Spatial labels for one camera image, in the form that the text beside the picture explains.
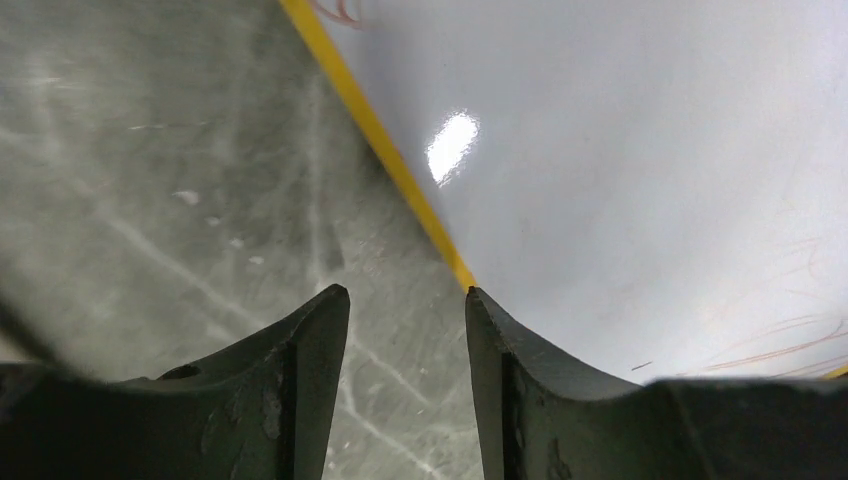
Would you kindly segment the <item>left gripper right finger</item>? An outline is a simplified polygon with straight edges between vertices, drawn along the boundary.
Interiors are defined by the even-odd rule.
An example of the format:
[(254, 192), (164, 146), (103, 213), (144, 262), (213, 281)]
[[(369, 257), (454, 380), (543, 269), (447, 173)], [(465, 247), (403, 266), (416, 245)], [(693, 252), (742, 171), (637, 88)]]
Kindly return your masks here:
[(843, 479), (843, 379), (682, 378), (641, 386), (465, 300), (488, 479)]

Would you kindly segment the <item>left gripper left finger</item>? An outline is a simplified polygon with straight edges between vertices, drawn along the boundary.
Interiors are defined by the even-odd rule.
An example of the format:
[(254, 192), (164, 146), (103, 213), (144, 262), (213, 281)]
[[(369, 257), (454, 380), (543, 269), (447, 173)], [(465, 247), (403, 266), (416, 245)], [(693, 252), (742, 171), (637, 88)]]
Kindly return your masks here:
[(156, 379), (1, 367), (5, 479), (318, 479), (348, 333), (331, 285), (270, 326)]

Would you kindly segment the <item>yellow framed whiteboard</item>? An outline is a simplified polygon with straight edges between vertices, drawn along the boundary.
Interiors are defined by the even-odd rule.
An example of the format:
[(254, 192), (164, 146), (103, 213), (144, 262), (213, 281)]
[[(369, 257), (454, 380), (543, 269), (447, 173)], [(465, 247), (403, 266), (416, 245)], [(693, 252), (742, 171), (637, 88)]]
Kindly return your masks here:
[(626, 380), (847, 369), (843, 1), (287, 1), (464, 286)]

